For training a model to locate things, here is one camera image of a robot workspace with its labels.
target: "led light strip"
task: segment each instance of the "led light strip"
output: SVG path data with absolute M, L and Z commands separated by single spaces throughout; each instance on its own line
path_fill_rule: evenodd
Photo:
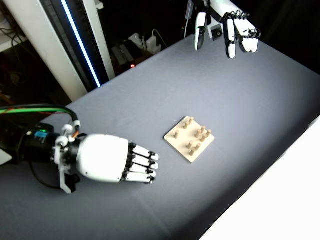
M 84 44 L 83 44 L 83 42 L 82 42 L 82 40 L 81 40 L 81 37 L 80 37 L 79 32 L 78 32 L 78 30 L 77 30 L 76 24 L 75 24 L 75 22 L 74 22 L 74 19 L 73 19 L 72 16 L 71 16 L 70 10 L 69 10 L 68 5 L 67 5 L 67 2 L 66 2 L 66 0 L 61 0 L 61 3 L 62 3 L 62 5 L 63 5 L 64 11 L 65 11 L 65 13 L 66 13 L 66 16 L 67 16 L 68 19 L 69 19 L 69 22 L 70 22 L 70 24 L 71 24 L 71 27 L 72 27 L 73 32 L 74 32 L 74 34 L 75 34 L 75 37 L 76 37 L 76 39 L 77 39 L 77 41 L 78 41 L 78 43 L 79 43 L 79 45 L 80 45 L 80 48 L 81 48 L 81 50 L 82 50 L 82 52 L 83 52 L 84 58 L 85 58 L 86 62 L 87 62 L 88 65 L 89 65 L 89 68 L 90 68 L 91 73 L 92 73 L 92 75 L 93 75 L 93 78 L 94 78 L 94 80 L 95 80 L 95 82 L 96 82 L 96 85 L 98 86 L 98 88 L 100 88 L 100 87 L 101 87 L 100 82 L 99 82 L 99 80 L 98 80 L 98 77 L 97 77 L 97 75 L 96 75 L 96 72 L 95 72 L 95 70 L 94 70 L 94 67 L 93 67 L 92 64 L 91 64 L 91 61 L 90 61 L 90 59 L 89 59 L 89 56 L 88 56 L 87 51 L 86 51 L 86 49 L 85 49 L 85 46 L 84 46 Z

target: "green cable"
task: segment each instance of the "green cable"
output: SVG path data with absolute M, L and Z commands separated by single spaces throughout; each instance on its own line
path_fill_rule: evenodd
M 70 114 L 69 111 L 63 108 L 52 108 L 52 107 L 45 107 L 45 108 L 14 108 L 14 109 L 3 109 L 0 110 L 0 114 L 21 114 L 21 113 L 36 113 L 36 112 L 63 112 Z

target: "dark background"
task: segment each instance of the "dark background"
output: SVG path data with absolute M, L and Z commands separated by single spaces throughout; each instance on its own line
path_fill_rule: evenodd
M 182 39 L 187 0 L 102 0 L 99 11 L 108 46 L 134 33 L 149 38 L 157 29 L 168 46 Z M 233 0 L 249 12 L 261 29 L 261 41 L 320 74 L 320 18 L 318 0 Z M 195 16 L 188 25 L 193 33 Z

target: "wooden peg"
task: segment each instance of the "wooden peg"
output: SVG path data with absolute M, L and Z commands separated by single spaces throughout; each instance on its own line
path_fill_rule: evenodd
M 186 146 L 186 147 L 187 147 L 188 149 L 191 149 L 192 144 L 193 144 L 193 142 L 192 142 L 192 141 L 190 141 L 190 142 L 189 142 L 189 144 L 188 144 L 188 146 Z
M 202 138 L 200 139 L 200 142 L 204 142 L 206 140 L 206 135 L 203 135 Z
M 193 148 L 191 149 L 191 151 L 190 151 L 190 156 L 193 156 L 193 155 L 195 154 L 195 151 L 197 151 L 197 150 L 196 150 L 195 147 L 193 147 Z
M 200 136 L 200 134 L 201 134 L 201 130 L 198 130 L 194 136 L 195 136 L 196 138 L 198 138 L 198 137 Z
M 194 119 L 195 119 L 195 118 L 194 118 L 193 116 L 190 117 L 190 119 L 189 119 L 189 125 L 192 124 L 192 122 L 194 121 Z
M 201 143 L 198 143 L 195 147 L 195 150 L 197 151 L 201 147 Z
M 179 136 L 179 130 L 175 131 L 174 138 L 177 139 Z
M 202 126 L 201 127 L 201 133 L 203 134 L 205 130 L 206 130 L 206 126 Z
M 206 138 L 209 137 L 211 133 L 212 133 L 212 130 L 208 130 L 208 131 L 206 132 L 205 137 L 206 137 Z
M 189 122 L 187 121 L 185 124 L 184 124 L 184 129 L 187 129 L 188 128 L 188 126 L 189 126 Z

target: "gray table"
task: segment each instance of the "gray table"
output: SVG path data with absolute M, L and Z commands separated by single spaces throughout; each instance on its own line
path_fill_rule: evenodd
M 83 132 L 159 153 L 155 182 L 82 177 L 67 195 L 37 183 L 27 164 L 1 167 L 0 239 L 198 239 L 320 114 L 320 76 L 262 42 L 233 60 L 222 39 L 198 52 L 193 44 L 182 40 L 70 105 Z M 184 116 L 215 136 L 193 164 L 163 139 Z M 46 120 L 58 130 L 67 121 Z M 51 170 L 37 166 L 47 182 Z

